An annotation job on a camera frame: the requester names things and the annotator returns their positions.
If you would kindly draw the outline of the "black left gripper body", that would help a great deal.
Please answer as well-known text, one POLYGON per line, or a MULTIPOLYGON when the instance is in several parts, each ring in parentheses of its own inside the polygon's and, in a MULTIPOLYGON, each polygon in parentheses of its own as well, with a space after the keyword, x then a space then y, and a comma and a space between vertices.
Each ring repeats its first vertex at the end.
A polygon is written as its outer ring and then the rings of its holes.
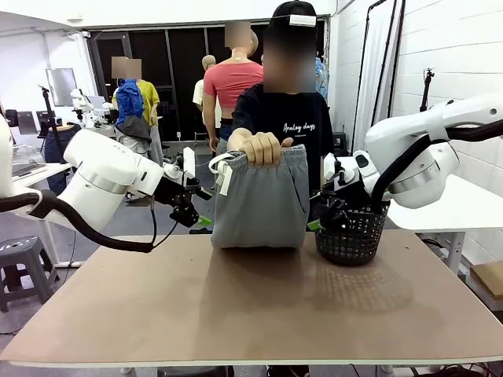
POLYGON ((193 227, 199 221, 199 214, 192 203, 192 194, 184 186, 161 178, 156 187, 156 202, 172 208, 169 217, 185 226, 193 227))

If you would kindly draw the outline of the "person's right hand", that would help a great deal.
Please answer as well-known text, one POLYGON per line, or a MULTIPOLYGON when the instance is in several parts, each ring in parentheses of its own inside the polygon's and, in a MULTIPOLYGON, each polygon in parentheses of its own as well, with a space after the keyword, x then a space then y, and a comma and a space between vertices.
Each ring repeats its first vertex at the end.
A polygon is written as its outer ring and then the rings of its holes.
POLYGON ((289 148, 292 145, 293 139, 291 137, 279 141, 271 132, 258 132, 254 135, 244 136, 238 150, 247 156, 248 162, 256 166, 268 166, 279 164, 281 161, 281 150, 289 148))

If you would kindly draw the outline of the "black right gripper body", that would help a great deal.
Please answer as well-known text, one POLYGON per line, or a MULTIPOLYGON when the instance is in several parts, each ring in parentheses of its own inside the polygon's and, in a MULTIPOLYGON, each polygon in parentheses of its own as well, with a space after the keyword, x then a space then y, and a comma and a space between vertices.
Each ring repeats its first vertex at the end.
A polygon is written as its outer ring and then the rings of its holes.
POLYGON ((346 189, 334 184, 321 187, 321 216, 335 216, 346 209, 346 189))

